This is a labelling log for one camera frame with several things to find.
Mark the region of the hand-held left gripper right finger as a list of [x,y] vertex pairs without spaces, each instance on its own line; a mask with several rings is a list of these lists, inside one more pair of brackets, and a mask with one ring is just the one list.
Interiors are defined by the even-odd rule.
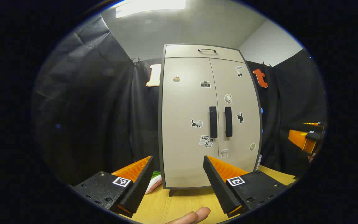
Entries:
[[289,188],[260,170],[246,172],[211,156],[204,156],[203,169],[229,218],[258,209]]

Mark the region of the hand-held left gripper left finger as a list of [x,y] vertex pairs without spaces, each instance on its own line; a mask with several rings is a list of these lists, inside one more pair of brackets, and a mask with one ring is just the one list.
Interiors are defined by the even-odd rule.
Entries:
[[73,190],[91,204],[132,218],[153,175],[154,158],[148,156],[113,173],[99,171]]

